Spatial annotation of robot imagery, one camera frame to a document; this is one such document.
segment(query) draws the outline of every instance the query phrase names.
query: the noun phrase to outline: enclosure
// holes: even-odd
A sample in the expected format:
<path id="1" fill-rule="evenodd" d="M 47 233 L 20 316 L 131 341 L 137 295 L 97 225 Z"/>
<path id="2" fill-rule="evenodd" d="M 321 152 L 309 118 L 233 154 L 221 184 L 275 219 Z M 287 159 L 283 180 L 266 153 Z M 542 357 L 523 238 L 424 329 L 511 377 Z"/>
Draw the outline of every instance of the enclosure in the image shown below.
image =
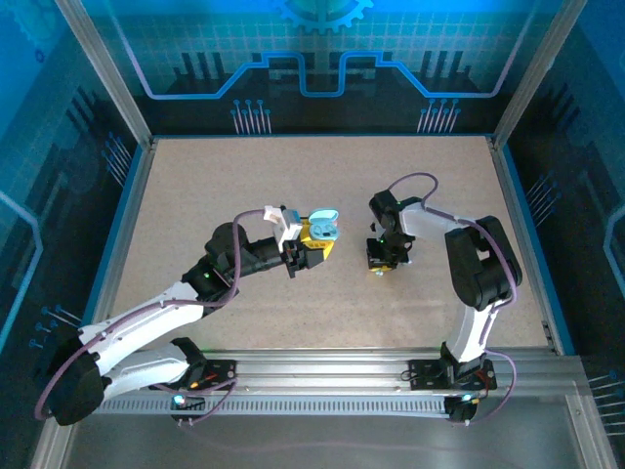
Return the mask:
<path id="1" fill-rule="evenodd" d="M 3 467 L 622 465 L 624 22 L 608 0 L 0 3 Z M 488 339 L 516 387 L 475 427 L 400 379 L 451 333 L 444 246 L 367 267 L 369 199 L 415 171 L 433 206 L 497 217 L 521 264 Z M 220 413 L 181 430 L 143 390 L 33 418 L 55 332 L 159 295 L 223 222 L 282 204 L 339 211 L 328 259 L 243 278 L 149 344 L 236 361 Z M 513 384 L 493 361 L 479 416 Z"/>

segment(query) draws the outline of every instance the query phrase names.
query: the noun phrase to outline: gear graphic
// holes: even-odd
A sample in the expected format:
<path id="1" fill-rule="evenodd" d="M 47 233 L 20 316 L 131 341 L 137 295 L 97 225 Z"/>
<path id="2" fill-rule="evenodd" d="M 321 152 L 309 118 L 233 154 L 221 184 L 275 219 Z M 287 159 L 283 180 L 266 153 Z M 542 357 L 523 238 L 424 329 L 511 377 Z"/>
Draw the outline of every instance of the gear graphic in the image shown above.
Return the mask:
<path id="1" fill-rule="evenodd" d="M 7 10 L 20 25 L 28 40 L 39 45 L 51 40 L 59 26 L 59 11 L 54 0 L 0 0 L 0 13 Z"/>
<path id="2" fill-rule="evenodd" d="M 273 0 L 273 4 L 293 27 L 319 34 L 329 29 L 339 32 L 340 26 L 352 27 L 353 20 L 364 18 L 365 8 L 373 7 L 372 0 Z"/>

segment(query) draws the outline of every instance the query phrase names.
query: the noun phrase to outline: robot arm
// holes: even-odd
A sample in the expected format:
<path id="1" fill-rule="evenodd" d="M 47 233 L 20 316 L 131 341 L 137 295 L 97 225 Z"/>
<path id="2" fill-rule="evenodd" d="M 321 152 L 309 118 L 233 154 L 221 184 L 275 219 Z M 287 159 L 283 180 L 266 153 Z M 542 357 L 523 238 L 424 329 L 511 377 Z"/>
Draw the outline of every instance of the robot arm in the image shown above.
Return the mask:
<path id="1" fill-rule="evenodd" d="M 391 271 L 410 262 L 408 253 L 416 238 L 445 246 L 453 288 L 460 300 L 459 318 L 442 351 L 458 373 L 476 369 L 486 347 L 486 339 L 497 315 L 497 308 L 511 296 L 504 268 L 493 247 L 480 232 L 462 219 L 431 206 L 421 198 L 397 201 L 391 191 L 376 193 L 369 202 L 378 235 L 367 240 L 369 269 Z M 472 221 L 485 229 L 501 249 L 516 285 L 521 284 L 521 267 L 510 242 L 495 217 Z"/>
<path id="2" fill-rule="evenodd" d="M 176 339 L 159 350 L 136 351 L 173 329 L 212 314 L 237 294 L 231 290 L 235 287 L 236 250 L 241 277 L 281 265 L 294 277 L 302 269 L 317 266 L 328 257 L 339 236 L 337 217 L 338 212 L 330 209 L 303 218 L 295 210 L 268 206 L 264 218 L 274 223 L 274 236 L 256 242 L 250 242 L 238 225 L 238 236 L 233 236 L 233 223 L 220 225 L 205 245 L 206 255 L 160 295 L 114 319 L 84 326 L 77 334 L 51 337 L 42 351 L 36 379 L 42 387 L 49 386 L 65 367 L 47 396 L 52 415 L 59 424 L 69 425 L 104 400 L 152 384 L 168 383 L 177 389 L 201 381 L 198 391 L 209 387 L 210 379 L 204 379 L 209 376 L 207 363 L 188 339 Z"/>

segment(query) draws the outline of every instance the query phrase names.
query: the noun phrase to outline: beige work surface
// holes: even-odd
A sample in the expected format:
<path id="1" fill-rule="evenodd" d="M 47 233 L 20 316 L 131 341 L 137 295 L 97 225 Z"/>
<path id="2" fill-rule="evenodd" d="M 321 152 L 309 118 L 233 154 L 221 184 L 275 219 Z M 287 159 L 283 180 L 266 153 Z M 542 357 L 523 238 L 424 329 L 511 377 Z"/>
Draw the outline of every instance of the beige work surface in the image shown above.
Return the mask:
<path id="1" fill-rule="evenodd" d="M 368 202 L 398 177 L 429 171 L 440 180 L 432 205 L 498 217 L 520 257 L 482 137 L 294 137 L 161 140 L 114 306 L 119 314 L 162 292 L 203 255 L 204 243 L 239 212 L 285 204 L 302 215 L 339 209 L 341 237 L 326 262 L 289 279 L 285 268 L 245 277 L 240 294 L 207 319 L 159 340 L 188 336 L 201 348 L 437 347 L 456 320 L 444 248 L 417 240 L 413 264 L 376 277 L 367 270 Z M 423 195 L 406 181 L 398 199 Z M 250 240 L 269 222 L 243 222 Z M 527 279 L 502 311 L 490 346 L 546 345 Z"/>

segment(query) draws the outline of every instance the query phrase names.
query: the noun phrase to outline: blue printed backdrop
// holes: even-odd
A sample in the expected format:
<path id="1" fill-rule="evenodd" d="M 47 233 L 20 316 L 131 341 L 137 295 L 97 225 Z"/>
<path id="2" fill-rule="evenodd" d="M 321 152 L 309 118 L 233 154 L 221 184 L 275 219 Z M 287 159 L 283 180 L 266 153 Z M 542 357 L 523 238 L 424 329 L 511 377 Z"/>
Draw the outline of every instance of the blue printed backdrop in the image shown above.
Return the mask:
<path id="1" fill-rule="evenodd" d="M 12 469 L 29 466 L 41 428 L 41 347 L 85 313 L 136 143 L 53 0 L 0 0 L 0 41 L 0 466 Z"/>
<path id="2" fill-rule="evenodd" d="M 445 134 L 494 130 L 560 2 L 85 5 L 154 133 Z"/>
<path id="3" fill-rule="evenodd" d="M 623 24 L 623 2 L 588 2 L 510 140 L 572 343 L 612 393 L 597 396 L 610 433 L 625 422 Z"/>

